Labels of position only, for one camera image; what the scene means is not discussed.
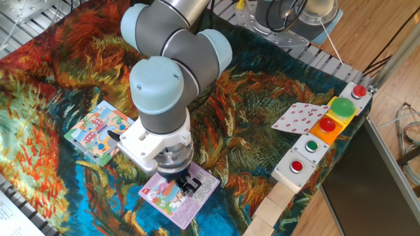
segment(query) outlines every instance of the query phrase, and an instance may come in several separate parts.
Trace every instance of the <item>red button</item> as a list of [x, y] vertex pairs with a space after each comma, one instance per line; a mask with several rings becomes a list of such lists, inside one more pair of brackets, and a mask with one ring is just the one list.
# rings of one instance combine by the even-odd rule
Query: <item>red button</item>
[[294, 173], [299, 173], [303, 169], [303, 165], [300, 161], [293, 161], [290, 165], [290, 169]]
[[320, 128], [324, 132], [333, 132], [335, 130], [335, 122], [328, 117], [322, 118], [320, 120]]
[[359, 99], [359, 98], [366, 95], [366, 88], [363, 87], [362, 85], [356, 85], [353, 88], [352, 95], [353, 95], [354, 98]]

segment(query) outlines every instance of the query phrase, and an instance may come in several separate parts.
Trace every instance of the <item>patterned cloth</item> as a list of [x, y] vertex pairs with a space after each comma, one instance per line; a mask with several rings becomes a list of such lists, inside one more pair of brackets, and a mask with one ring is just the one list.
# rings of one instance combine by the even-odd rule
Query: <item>patterned cloth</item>
[[[101, 168], [64, 139], [102, 100], [136, 118], [129, 72], [145, 56], [119, 31], [132, 4], [91, 0], [0, 61], [0, 173], [63, 235], [240, 235], [272, 189], [273, 168], [299, 138], [270, 126], [291, 104], [326, 104], [346, 84], [216, 18], [234, 59], [192, 112], [192, 135], [194, 162], [220, 186], [182, 231], [138, 196], [149, 177], [128, 158], [116, 155]], [[275, 233], [291, 235], [367, 113], [331, 146]]]

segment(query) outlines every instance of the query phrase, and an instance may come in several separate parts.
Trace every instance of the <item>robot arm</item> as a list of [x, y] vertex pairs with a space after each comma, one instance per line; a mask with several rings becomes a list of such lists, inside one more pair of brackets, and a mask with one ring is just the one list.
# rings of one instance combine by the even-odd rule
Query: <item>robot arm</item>
[[220, 32], [205, 29], [194, 35], [189, 31], [208, 3], [136, 4], [121, 21], [126, 42], [150, 58], [139, 61], [130, 73], [139, 116], [121, 135], [118, 148], [144, 172], [159, 172], [180, 187], [188, 182], [194, 185], [188, 176], [193, 145], [186, 107], [232, 60], [230, 44]]

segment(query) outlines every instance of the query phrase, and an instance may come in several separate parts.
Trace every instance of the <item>green button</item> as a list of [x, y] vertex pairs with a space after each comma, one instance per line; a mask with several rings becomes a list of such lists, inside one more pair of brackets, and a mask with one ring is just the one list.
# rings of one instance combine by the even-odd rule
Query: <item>green button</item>
[[318, 144], [314, 141], [309, 141], [306, 143], [304, 148], [310, 153], [314, 153], [318, 149]]
[[311, 150], [316, 150], [318, 148], [318, 145], [314, 141], [309, 141], [308, 142], [308, 148], [310, 148]]
[[354, 105], [347, 98], [337, 98], [331, 105], [331, 109], [339, 117], [347, 118], [351, 117], [354, 114]]

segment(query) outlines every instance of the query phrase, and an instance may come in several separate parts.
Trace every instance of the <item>playing card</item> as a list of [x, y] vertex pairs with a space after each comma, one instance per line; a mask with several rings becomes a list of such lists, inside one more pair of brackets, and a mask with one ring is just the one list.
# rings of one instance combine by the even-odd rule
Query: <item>playing card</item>
[[272, 128], [294, 134], [306, 134], [330, 107], [297, 102], [272, 125]]
[[117, 142], [108, 135], [108, 130], [122, 134], [134, 121], [102, 101], [64, 137], [80, 149], [90, 160], [104, 166], [119, 150]]
[[192, 197], [182, 196], [174, 181], [167, 183], [158, 173], [138, 194], [181, 229], [186, 229], [220, 182], [195, 163], [191, 163], [190, 175], [201, 182]]

